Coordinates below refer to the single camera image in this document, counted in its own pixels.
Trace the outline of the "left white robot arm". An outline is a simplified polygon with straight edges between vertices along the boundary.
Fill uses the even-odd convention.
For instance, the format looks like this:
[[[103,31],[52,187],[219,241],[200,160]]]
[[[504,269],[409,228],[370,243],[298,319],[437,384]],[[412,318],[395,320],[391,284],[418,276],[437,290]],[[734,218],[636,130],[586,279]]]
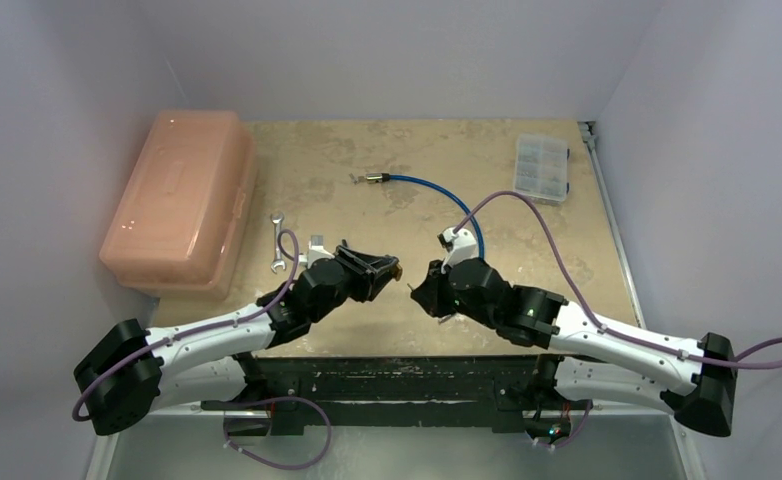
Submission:
[[[218,369],[235,356],[287,344],[345,302],[376,299],[402,276],[392,255],[370,255],[340,245],[332,257],[290,275],[278,290],[232,313],[184,326],[145,329],[137,319],[115,324],[73,370],[80,390],[72,418],[107,436],[174,403],[187,389],[182,374]]]

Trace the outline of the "blue cable lock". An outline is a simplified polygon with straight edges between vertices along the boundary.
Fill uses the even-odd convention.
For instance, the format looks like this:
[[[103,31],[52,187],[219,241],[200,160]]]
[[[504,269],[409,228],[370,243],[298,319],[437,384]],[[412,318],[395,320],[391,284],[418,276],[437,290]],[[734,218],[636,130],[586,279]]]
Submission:
[[[457,195],[434,182],[410,175],[393,173],[369,173],[364,176],[368,185],[382,184],[383,196],[389,201],[391,213],[400,209],[414,208],[419,195],[427,190],[430,191],[430,194],[426,195],[426,206],[438,206],[439,218],[449,215],[451,212],[450,204],[453,204],[454,208],[458,208],[464,215],[470,212],[470,208]],[[436,268],[429,266],[427,272],[430,270],[441,271],[441,262],[442,260],[439,259]],[[453,309],[442,309],[440,306],[440,313],[432,317],[438,319],[438,324],[442,324],[454,315]]]

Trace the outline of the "silver key bunch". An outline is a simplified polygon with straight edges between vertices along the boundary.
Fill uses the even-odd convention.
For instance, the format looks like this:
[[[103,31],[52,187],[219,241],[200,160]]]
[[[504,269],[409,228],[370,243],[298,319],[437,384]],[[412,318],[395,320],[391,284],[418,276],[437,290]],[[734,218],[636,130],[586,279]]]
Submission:
[[[361,184],[367,182],[367,179],[364,175],[355,175],[353,173],[350,173],[349,178],[353,184]]]

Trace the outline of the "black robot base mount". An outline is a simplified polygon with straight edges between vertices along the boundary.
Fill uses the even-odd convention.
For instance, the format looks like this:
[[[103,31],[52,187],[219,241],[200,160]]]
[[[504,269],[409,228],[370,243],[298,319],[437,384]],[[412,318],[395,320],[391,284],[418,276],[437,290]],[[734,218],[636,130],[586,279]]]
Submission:
[[[245,385],[229,410],[267,414],[274,435],[310,425],[488,428],[562,435],[585,400],[555,390],[559,355],[242,357]]]

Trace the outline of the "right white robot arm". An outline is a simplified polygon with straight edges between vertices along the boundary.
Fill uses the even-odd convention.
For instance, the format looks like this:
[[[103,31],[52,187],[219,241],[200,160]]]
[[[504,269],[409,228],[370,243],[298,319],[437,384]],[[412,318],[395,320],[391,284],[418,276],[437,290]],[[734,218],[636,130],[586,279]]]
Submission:
[[[522,347],[543,349],[528,381],[531,399],[605,400],[670,414],[696,432],[732,433],[737,371],[730,341],[653,333],[610,318],[591,320],[577,302],[537,287],[512,285],[485,261],[431,262],[411,299],[427,315],[462,315]]]

